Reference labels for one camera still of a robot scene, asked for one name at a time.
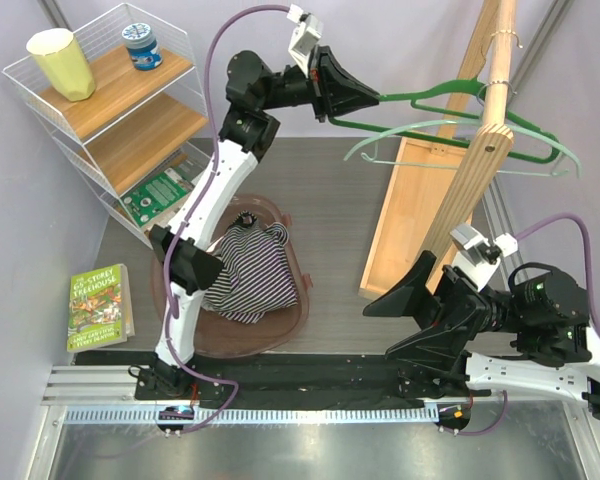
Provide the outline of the mint green clothes hanger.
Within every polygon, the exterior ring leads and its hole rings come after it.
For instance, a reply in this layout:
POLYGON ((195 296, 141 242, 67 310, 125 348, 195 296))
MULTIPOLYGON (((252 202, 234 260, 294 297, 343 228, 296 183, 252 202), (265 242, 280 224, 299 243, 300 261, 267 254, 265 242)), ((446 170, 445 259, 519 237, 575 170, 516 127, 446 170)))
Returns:
MULTIPOLYGON (((439 108, 422 105, 420 102, 422 100, 447 94, 463 94, 474 98, 481 106, 485 106, 486 91, 487 85, 485 83, 480 82, 476 78, 472 78, 446 81, 428 90, 409 93, 383 94, 379 97, 379 101, 382 103, 407 102, 416 110, 439 113, 443 116, 439 120, 415 122, 394 128, 338 119, 332 119, 330 122, 336 126, 348 129, 364 130, 373 134, 371 137, 363 139, 355 144, 344 155, 344 161, 348 161, 352 156, 358 154, 361 159, 367 163, 384 165, 386 162, 378 158, 377 151, 374 151, 372 154, 368 154, 364 152, 363 149, 369 145, 375 147, 378 142, 388 137, 403 137, 412 140, 422 140, 433 145, 466 149, 470 145, 470 142, 467 140, 445 138, 440 134, 425 134, 422 132, 422 130, 430 127, 479 126, 481 124, 482 116, 479 114, 467 113, 457 108, 439 108)), ((522 136, 530 137, 551 148, 549 155, 546 157, 537 157, 530 154, 511 151, 507 154, 509 158, 536 165, 549 165, 551 170, 545 174, 547 177, 562 177, 567 175, 570 171, 568 169, 561 170, 559 165, 564 158, 568 158, 574 166, 575 175, 577 177, 582 175, 583 166, 580 159, 569 148, 563 145, 555 135, 542 130, 539 126, 520 117, 510 110, 505 112, 505 119, 508 121, 506 126, 513 132, 522 136)))

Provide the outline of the bright green clothes hanger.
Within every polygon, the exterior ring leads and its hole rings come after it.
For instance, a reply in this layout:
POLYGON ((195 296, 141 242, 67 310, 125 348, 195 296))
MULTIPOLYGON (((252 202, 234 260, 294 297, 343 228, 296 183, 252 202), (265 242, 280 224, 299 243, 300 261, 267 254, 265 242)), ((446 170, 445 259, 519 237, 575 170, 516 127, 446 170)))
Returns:
MULTIPOLYGON (((376 135, 371 138, 370 143, 376 143, 379 140, 389 136, 400 136, 414 140, 424 140, 431 142, 435 145, 468 148, 469 143, 465 140, 455 140, 451 137, 446 138, 443 134, 438 133, 436 135, 429 135, 421 133, 421 128, 428 128, 438 125, 442 128, 446 126, 457 126, 457 125, 478 125, 482 116, 474 113, 467 113, 462 107, 453 108, 438 108, 435 106, 425 105, 423 103, 426 99, 431 99, 441 95, 454 96, 456 94, 460 96, 469 96, 474 98, 481 106, 485 105, 485 96, 488 85, 480 82, 477 78, 471 79, 456 79, 443 82, 436 85, 428 90, 409 92, 409 93, 393 93, 383 94, 379 97, 381 103, 388 102, 408 102, 410 106, 417 110, 428 111, 432 113, 441 114, 443 119, 426 122, 416 122, 402 127, 383 127, 379 125, 360 123, 348 120, 340 120, 338 118, 330 118, 329 122, 335 126, 365 130, 374 132, 376 135)), ((564 147, 557 139, 555 135, 550 132, 542 130, 539 126, 532 122, 520 117, 516 113, 508 110, 505 112, 505 119, 509 121, 509 128, 528 137, 532 137, 540 142, 545 143, 551 147, 550 154, 545 157, 537 157, 529 154, 511 151, 508 156, 512 159, 521 160, 538 165, 551 164, 567 152, 564 147)))

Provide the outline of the black white striped top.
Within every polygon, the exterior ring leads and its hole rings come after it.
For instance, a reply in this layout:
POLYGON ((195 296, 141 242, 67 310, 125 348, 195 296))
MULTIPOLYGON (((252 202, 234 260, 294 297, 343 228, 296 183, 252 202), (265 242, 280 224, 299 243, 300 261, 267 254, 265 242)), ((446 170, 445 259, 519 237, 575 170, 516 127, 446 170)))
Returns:
POLYGON ((254 213, 240 212, 215 251, 223 268, 206 290, 202 308, 230 321, 255 324, 269 312, 296 305, 288 242, 283 224, 263 226, 254 213))

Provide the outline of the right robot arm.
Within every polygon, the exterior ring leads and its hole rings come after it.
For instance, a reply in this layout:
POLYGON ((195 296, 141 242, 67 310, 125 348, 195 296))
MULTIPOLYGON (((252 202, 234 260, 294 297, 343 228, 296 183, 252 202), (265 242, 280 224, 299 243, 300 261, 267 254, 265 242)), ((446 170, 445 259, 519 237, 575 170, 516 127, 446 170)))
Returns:
POLYGON ((538 262, 539 275, 505 291, 489 287, 491 248, 477 262, 456 259, 427 286, 436 257, 426 251, 407 274, 363 310, 411 317, 417 333, 389 347, 398 391, 408 401, 488 396, 500 390, 571 400, 600 421, 600 335, 588 292, 566 272, 538 262))

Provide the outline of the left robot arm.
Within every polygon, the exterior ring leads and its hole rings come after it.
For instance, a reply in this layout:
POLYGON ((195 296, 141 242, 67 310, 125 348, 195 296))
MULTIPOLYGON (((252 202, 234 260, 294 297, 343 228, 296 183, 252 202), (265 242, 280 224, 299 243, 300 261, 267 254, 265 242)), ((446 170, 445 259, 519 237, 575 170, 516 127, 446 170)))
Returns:
POLYGON ((194 382, 188 370, 205 291, 218 278, 221 261, 208 253, 212 235, 238 187, 269 150, 279 121, 269 110, 309 105, 323 122, 374 107, 380 95, 347 72, 327 46, 316 46, 299 64, 273 72, 253 51, 235 54, 227 67, 229 110, 214 155, 193 192, 150 241, 163 268, 167 296, 163 332, 155 358, 139 380, 156 393, 185 397, 194 382))

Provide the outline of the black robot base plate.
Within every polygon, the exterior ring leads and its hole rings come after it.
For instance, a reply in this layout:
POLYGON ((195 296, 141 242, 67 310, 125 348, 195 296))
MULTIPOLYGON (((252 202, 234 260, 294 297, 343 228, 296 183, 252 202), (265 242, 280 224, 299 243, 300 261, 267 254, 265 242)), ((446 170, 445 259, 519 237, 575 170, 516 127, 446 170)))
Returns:
POLYGON ((481 398, 464 367, 422 369, 381 355, 259 354, 234 359, 195 356, 194 375, 167 366, 149 351, 78 354, 79 366, 122 366, 138 400, 197 400, 201 407, 248 410, 381 410, 420 408, 425 400, 481 398))

